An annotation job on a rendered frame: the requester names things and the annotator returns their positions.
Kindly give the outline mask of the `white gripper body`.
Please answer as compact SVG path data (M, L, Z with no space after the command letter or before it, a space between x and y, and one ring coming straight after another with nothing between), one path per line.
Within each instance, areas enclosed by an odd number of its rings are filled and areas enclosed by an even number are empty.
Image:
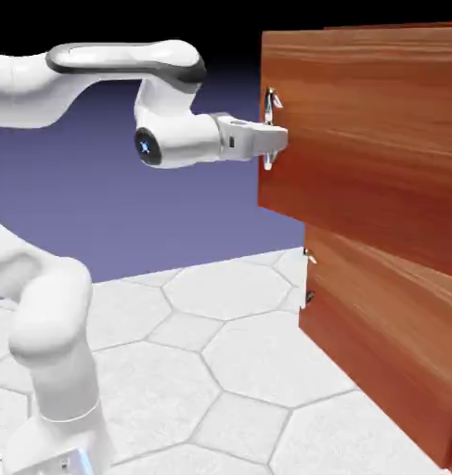
M280 152L288 146L288 130L271 124L252 124L252 157Z

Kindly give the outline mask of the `long curved silver handle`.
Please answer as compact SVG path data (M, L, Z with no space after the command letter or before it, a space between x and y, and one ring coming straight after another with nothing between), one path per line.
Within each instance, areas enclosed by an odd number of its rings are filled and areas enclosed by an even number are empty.
M264 123L272 125L274 120L274 108L282 109L283 105L278 97L276 90L273 87L267 87L265 92L265 113ZM263 156L264 169L270 171L278 156L278 151L267 152Z

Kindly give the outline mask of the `large wooden cabinet door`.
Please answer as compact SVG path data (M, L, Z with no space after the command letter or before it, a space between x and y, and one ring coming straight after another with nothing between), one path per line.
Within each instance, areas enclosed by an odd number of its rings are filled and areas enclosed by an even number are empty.
M269 210L452 276L452 22L264 32Z

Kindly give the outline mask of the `wooden cabinet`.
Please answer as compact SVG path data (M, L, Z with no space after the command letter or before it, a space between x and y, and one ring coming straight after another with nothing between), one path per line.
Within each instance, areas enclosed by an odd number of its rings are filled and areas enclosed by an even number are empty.
M452 471L452 22L264 32L288 147L259 204L305 225L299 325Z

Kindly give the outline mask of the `small wooden cabinet door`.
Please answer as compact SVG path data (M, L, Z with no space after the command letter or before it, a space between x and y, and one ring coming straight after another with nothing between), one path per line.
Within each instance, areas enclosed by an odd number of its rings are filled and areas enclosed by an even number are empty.
M309 226L299 325L439 467L452 471L452 276Z

